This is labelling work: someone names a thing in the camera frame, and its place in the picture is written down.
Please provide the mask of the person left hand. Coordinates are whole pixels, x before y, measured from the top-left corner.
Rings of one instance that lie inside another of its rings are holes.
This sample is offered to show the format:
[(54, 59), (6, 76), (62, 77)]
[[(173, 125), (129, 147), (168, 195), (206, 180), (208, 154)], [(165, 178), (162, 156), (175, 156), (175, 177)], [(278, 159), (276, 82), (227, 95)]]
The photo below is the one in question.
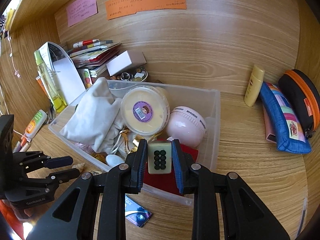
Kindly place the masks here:
[(7, 200), (1, 200), (1, 214), (17, 234), (23, 231), (22, 223), (31, 220), (35, 212), (35, 207), (18, 210), (13, 208)]

